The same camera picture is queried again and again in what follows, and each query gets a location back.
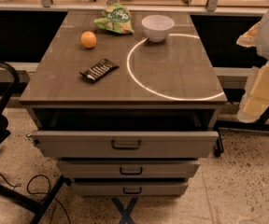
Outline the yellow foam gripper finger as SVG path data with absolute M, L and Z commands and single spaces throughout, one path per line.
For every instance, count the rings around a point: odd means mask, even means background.
M 253 67 L 248 75 L 245 94 L 239 105 L 237 118 L 253 123 L 269 107 L 269 61 L 261 68 Z

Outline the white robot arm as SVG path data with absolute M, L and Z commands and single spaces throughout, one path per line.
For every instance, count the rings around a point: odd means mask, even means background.
M 267 60 L 263 67 L 252 68 L 237 113 L 240 121 L 253 123 L 269 107 L 269 9 L 259 22 L 239 36 L 236 44 L 255 47 L 257 54 Z

